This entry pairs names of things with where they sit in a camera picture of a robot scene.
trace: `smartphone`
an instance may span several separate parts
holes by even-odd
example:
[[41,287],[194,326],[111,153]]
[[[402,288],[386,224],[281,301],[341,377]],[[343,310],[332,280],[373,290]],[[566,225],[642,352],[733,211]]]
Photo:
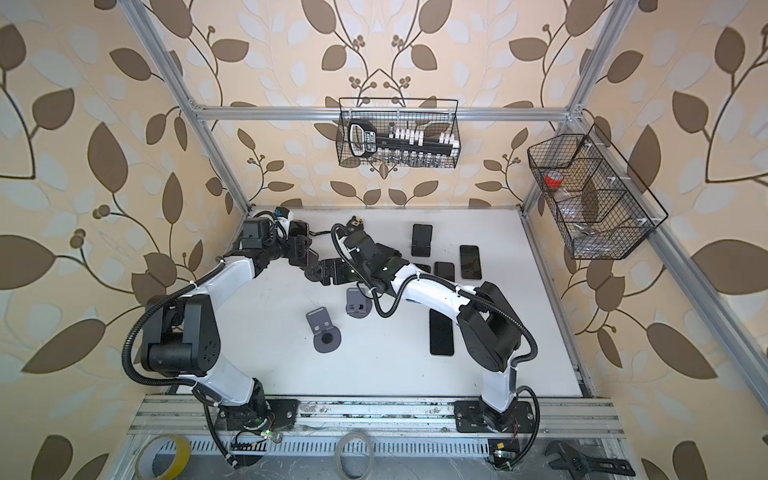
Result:
[[456,265],[452,262],[435,262],[435,275],[441,276],[449,282],[456,281]]
[[432,309],[429,310],[429,352],[453,356],[453,320]]
[[411,239],[411,257],[429,257],[432,253],[432,225],[415,223]]
[[462,278],[466,280],[480,280],[482,269],[480,268],[480,249],[477,245],[461,245],[458,247],[458,257],[462,262]]

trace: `black wire basket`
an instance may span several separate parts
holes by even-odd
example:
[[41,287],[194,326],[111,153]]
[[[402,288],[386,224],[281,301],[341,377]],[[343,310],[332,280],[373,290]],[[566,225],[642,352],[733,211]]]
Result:
[[[531,146],[528,164],[571,257],[621,260],[669,214],[618,149],[627,172],[609,164],[603,152],[611,142],[595,128]],[[644,208],[633,191],[648,194],[657,211]]]
[[457,109],[457,100],[444,98],[340,98],[339,164],[455,168]]

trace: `white tabletop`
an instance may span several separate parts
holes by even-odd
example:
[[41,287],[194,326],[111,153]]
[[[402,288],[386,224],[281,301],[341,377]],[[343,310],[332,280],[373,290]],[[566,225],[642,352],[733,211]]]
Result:
[[[377,243],[400,250],[415,263],[453,262],[456,281],[480,286],[495,283],[536,338],[539,353],[520,364],[518,385],[539,396],[581,396],[571,360],[552,313],[544,285],[516,210],[295,210],[312,231],[346,223],[352,215],[365,222]],[[410,255],[412,225],[433,225],[432,255]],[[459,245],[480,249],[482,280],[461,278]],[[320,259],[337,257],[330,235],[316,237]],[[346,315],[348,283],[322,286],[307,280],[288,260],[273,261],[216,311],[223,354],[246,374],[259,379],[267,395],[478,396],[482,371],[469,356],[458,325],[455,354],[429,353],[429,310],[402,302],[383,319],[374,310],[366,318]],[[389,309],[392,297],[382,298]],[[306,313],[328,309],[341,330],[339,348],[318,353]],[[523,345],[517,355],[526,353]]]

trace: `wallpaper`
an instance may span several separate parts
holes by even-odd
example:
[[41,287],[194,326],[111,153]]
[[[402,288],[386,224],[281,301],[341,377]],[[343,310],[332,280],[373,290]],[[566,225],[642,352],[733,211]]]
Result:
[[[214,134],[256,205],[490,207],[518,205],[533,177],[525,150],[551,136],[547,122],[459,124],[457,168],[339,165],[331,122],[219,121]],[[209,190],[218,193],[211,178]]]
[[122,372],[127,331],[208,271],[241,218],[209,193],[208,159],[113,7],[0,2],[4,478],[109,469],[148,392]]
[[148,0],[199,104],[564,107],[607,0]]
[[661,260],[572,260],[531,213],[596,395],[611,398],[648,480],[764,478],[768,417]]
[[649,4],[633,15],[586,117],[640,169],[677,239],[765,351],[768,3]]

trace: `yellow tape roll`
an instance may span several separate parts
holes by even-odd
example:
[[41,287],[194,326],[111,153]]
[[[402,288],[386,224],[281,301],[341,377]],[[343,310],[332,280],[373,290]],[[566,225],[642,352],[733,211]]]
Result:
[[[176,445],[174,460],[165,472],[155,476],[152,464],[157,453],[171,440]],[[173,480],[190,461],[192,447],[190,441],[181,435],[159,435],[147,443],[136,458],[136,477],[139,480]]]

